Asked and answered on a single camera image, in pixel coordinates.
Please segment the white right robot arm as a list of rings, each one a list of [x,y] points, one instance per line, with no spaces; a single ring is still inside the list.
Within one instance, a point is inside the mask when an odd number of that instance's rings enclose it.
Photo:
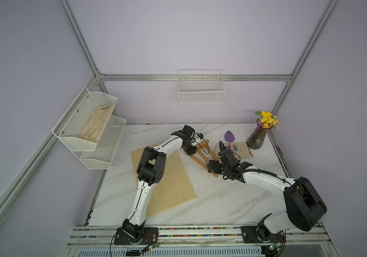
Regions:
[[[268,213],[252,227],[252,242],[268,243],[279,233],[293,228],[308,232],[327,213],[326,204],[309,179],[282,177],[241,162],[223,142],[218,147],[219,160],[209,162],[209,173],[259,187],[279,199],[280,206],[274,208],[275,212]]]

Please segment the light plywood board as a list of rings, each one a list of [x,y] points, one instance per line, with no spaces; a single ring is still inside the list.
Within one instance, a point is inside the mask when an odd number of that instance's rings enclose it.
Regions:
[[[166,159],[162,180],[155,186],[146,216],[151,217],[197,198],[177,150]]]

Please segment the small wooden easel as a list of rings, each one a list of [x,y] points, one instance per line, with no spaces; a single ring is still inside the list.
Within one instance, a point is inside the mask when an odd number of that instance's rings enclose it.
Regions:
[[[209,174],[213,175],[215,178],[218,178],[219,175],[215,173],[209,172],[209,162],[210,161],[217,161],[218,157],[212,152],[210,154],[210,149],[208,145],[209,141],[201,141],[201,142],[194,142],[195,147],[197,148],[197,151],[193,155],[188,155],[193,161],[195,161],[197,164],[199,164],[203,169],[205,169]]]

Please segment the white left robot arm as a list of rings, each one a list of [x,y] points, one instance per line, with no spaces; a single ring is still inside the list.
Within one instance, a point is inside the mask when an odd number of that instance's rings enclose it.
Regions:
[[[165,172],[166,160],[179,149],[193,155],[197,147],[193,144],[195,130],[185,125],[183,129],[175,131],[171,137],[157,147],[146,147],[137,166],[138,187],[132,205],[132,210],[117,229],[113,243],[121,242],[138,244],[144,237],[144,225],[147,209],[153,190],[162,180]]]

